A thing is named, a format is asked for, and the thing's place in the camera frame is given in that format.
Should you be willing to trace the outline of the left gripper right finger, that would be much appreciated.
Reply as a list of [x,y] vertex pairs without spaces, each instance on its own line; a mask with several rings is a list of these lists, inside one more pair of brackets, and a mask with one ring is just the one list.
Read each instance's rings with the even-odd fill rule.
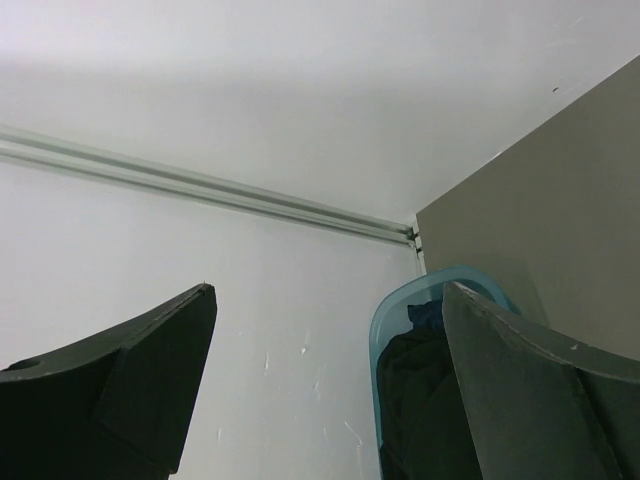
[[443,316],[486,479],[636,479],[639,363],[444,288]]

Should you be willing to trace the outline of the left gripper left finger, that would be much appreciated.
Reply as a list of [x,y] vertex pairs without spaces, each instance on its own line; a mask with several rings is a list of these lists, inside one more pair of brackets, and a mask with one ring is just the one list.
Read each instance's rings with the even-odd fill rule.
[[202,283],[1,372],[4,479],[167,479],[181,462],[217,315]]

